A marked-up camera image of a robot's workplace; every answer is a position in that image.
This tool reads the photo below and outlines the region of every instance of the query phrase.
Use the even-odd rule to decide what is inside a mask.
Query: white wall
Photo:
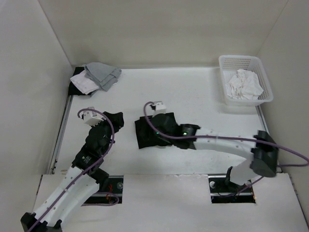
[[[36,0],[0,3],[0,225],[22,231],[55,143],[72,73]]]
[[[266,69],[274,101],[263,104],[271,136],[277,143],[309,157],[309,1],[289,0],[258,56]],[[301,163],[280,153],[281,163]],[[309,218],[309,168],[286,169],[295,182],[303,210]]]
[[[256,55],[287,0],[39,0],[73,65],[213,66]]]

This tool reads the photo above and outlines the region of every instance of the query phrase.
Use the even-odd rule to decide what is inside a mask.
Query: laundry basket
[[[220,72],[222,89],[224,94],[224,100],[227,105],[239,105],[239,106],[257,106],[264,102],[271,102],[273,100],[272,91],[262,62],[258,57],[250,56],[220,56],[219,57]],[[263,93],[257,100],[247,99],[233,99],[227,95],[225,84],[237,74],[238,69],[249,70],[257,74],[259,78],[259,84],[263,89]]]

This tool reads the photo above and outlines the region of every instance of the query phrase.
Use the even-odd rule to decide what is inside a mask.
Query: white cloth
[[[70,78],[70,80],[78,88],[78,90],[84,94],[88,94],[92,91],[99,89],[99,86],[97,86],[95,82],[85,77],[86,73],[86,70],[84,70],[80,74],[77,74]]]
[[[256,73],[239,69],[225,85],[227,95],[233,99],[256,100],[263,93]]]

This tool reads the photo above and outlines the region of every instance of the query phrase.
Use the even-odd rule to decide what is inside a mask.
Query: folded gray cloth
[[[105,91],[108,91],[114,83],[118,82],[118,77],[121,74],[121,69],[98,62],[87,64],[84,68],[87,72],[85,77],[94,81]]]

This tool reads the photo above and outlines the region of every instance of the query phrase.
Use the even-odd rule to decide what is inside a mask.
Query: black garment
[[[82,71],[84,71],[84,67],[76,67],[75,70],[74,70],[74,74],[73,76],[77,75],[77,74],[80,74]],[[81,91],[78,90],[78,88],[72,83],[70,82],[69,84],[69,92],[68,92],[68,95],[78,95],[78,96],[81,96],[81,95],[86,95],[84,93],[82,93]]]

